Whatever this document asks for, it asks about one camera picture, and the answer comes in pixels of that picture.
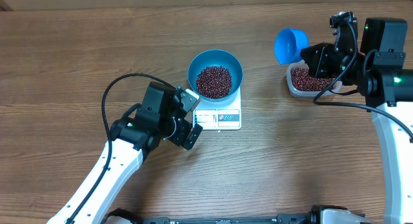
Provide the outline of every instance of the blue cup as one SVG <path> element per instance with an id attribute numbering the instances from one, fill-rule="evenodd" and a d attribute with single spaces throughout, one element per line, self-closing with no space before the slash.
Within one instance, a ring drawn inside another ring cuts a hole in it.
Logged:
<path id="1" fill-rule="evenodd" d="M 207 66 L 222 66 L 230 71 L 232 78 L 232 88 L 230 93 L 226 97 L 219 99 L 212 99 L 202 96 L 196 89 L 196 79 L 199 73 L 204 70 Z M 198 94 L 202 99 L 211 102 L 220 102 L 228 99 L 232 94 L 241 86 L 243 81 L 244 73 L 241 63 L 238 59 L 233 56 L 230 52 L 224 50 L 207 50 L 196 56 L 188 68 L 188 82 L 192 90 Z"/>
<path id="2" fill-rule="evenodd" d="M 274 44 L 274 53 L 280 65 L 297 63 L 302 60 L 301 50 L 310 45 L 308 37 L 302 30 L 285 28 L 278 33 Z"/>

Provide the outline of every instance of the white scale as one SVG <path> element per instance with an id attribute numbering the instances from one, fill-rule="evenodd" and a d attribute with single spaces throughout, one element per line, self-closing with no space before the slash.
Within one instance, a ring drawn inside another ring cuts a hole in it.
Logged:
<path id="1" fill-rule="evenodd" d="M 241 128 L 241 89 L 220 102 L 205 101 L 201 98 L 192 115 L 193 124 L 200 124 L 203 130 L 239 130 Z"/>

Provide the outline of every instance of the pile of red beans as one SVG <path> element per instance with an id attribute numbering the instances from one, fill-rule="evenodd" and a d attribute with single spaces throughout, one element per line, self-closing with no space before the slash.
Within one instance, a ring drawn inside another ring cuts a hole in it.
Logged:
<path id="1" fill-rule="evenodd" d="M 207 98 L 226 97 L 232 88 L 230 71 L 222 66 L 208 66 L 196 79 L 196 90 Z"/>
<path id="2" fill-rule="evenodd" d="M 291 70 L 291 80 L 294 87 L 300 91 L 313 92 L 326 88 L 333 79 L 316 79 L 308 75 L 307 68 L 293 68 Z"/>

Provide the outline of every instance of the plastic container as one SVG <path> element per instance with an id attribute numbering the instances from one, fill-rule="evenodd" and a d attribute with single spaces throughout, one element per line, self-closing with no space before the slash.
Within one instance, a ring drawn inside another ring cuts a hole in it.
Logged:
<path id="1" fill-rule="evenodd" d="M 302 30 L 285 28 L 276 37 L 274 53 L 280 65 L 302 60 L 301 50 L 309 46 L 308 37 Z"/>
<path id="2" fill-rule="evenodd" d="M 231 78 L 232 78 L 232 88 L 230 93 L 226 97 L 222 97 L 219 99 L 212 99 L 202 96 L 196 89 L 196 78 L 198 78 L 198 74 L 201 73 L 207 66 L 223 66 L 230 71 Z M 205 101 L 211 102 L 221 102 L 232 95 L 236 96 L 239 87 L 244 78 L 243 68 L 241 63 L 239 63 L 238 59 L 233 56 L 230 52 L 219 50 L 219 49 L 212 49 L 207 50 L 200 53 L 198 56 L 192 60 L 191 64 L 188 68 L 188 82 L 191 86 L 192 90 L 198 94 L 202 99 Z"/>
<path id="3" fill-rule="evenodd" d="M 288 85 L 288 89 L 290 90 L 290 94 L 293 97 L 301 97 L 301 98 L 310 98 L 310 97 L 315 97 L 317 94 L 320 93 L 320 91 L 314 91 L 314 92 L 305 92 L 305 91 L 300 91 L 298 89 L 296 89 L 294 87 L 294 85 L 292 84 L 292 80 L 291 80 L 291 70 L 295 67 L 299 67 L 299 68 L 308 68 L 308 65 L 306 63 L 304 63 L 304 60 L 301 60 L 298 63 L 292 63 L 290 64 L 290 66 L 288 66 L 287 68 L 287 85 Z M 336 88 L 333 89 L 333 92 L 339 92 L 340 88 L 341 88 L 341 81 L 337 81 L 336 83 Z M 323 96 L 329 96 L 329 95 L 334 95 L 333 93 L 326 91 Z"/>

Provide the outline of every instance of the clear plastic tub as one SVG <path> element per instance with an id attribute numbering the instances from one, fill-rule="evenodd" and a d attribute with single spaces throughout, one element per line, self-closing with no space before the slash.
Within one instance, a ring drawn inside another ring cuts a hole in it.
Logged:
<path id="1" fill-rule="evenodd" d="M 303 98 L 308 98 L 308 97 L 315 97 L 317 94 L 320 93 L 320 91 L 315 91 L 315 92 L 305 92 L 305 91 L 300 91 L 298 89 L 296 89 L 294 87 L 294 85 L 292 84 L 292 80 L 291 80 L 291 70 L 295 67 L 299 67 L 299 68 L 308 68 L 308 65 L 306 63 L 304 63 L 304 60 L 301 60 L 298 63 L 292 63 L 290 64 L 290 66 L 288 66 L 287 68 L 287 85 L 288 85 L 288 89 L 290 90 L 290 94 L 293 97 L 303 97 Z M 337 81 L 336 83 L 336 88 L 333 89 L 333 92 L 339 92 L 341 88 L 341 81 Z M 327 91 L 323 94 L 323 96 L 329 96 L 329 95 L 334 95 L 333 93 Z"/>

